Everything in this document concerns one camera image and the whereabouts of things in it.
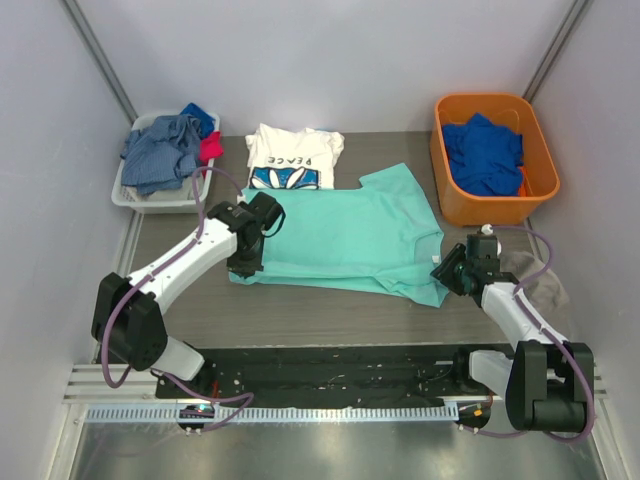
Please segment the teal t shirt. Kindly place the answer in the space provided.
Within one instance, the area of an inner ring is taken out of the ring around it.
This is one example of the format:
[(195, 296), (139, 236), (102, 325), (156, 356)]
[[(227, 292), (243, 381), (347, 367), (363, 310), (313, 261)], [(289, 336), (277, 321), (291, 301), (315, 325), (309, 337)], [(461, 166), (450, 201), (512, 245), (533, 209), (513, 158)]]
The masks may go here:
[(262, 270), (233, 283), (380, 293), (438, 308), (448, 294), (431, 273), (444, 234), (421, 185), (400, 163), (352, 190), (270, 189), (283, 207)]

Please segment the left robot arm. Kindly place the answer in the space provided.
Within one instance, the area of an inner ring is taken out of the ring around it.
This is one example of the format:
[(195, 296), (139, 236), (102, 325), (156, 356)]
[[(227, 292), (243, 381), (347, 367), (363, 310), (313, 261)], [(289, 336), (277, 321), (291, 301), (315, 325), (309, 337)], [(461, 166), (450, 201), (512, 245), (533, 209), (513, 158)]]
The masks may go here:
[(98, 287), (91, 335), (100, 344), (106, 383), (118, 388), (124, 382), (110, 373), (109, 358), (114, 356), (127, 371), (155, 370), (178, 379), (190, 398), (205, 397), (213, 385), (205, 358), (168, 334), (164, 314), (221, 262), (244, 278), (261, 271), (266, 240), (279, 233), (285, 218), (283, 207), (263, 192), (248, 202), (221, 202), (201, 212), (196, 229), (158, 259), (126, 276), (105, 276)]

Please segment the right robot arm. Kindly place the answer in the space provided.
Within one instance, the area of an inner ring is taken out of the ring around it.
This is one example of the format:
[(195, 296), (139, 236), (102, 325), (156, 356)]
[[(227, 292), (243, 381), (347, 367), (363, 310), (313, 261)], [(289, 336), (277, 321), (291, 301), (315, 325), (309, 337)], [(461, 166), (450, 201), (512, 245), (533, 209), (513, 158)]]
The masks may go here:
[(450, 292), (472, 298), (514, 350), (512, 357), (496, 350), (470, 352), (452, 369), (453, 386), (465, 395), (484, 386), (499, 395), (515, 436), (536, 431), (579, 442), (596, 419), (593, 353), (558, 333), (527, 298), (525, 286), (536, 274), (520, 280), (502, 270), (496, 231), (483, 225), (431, 273)]

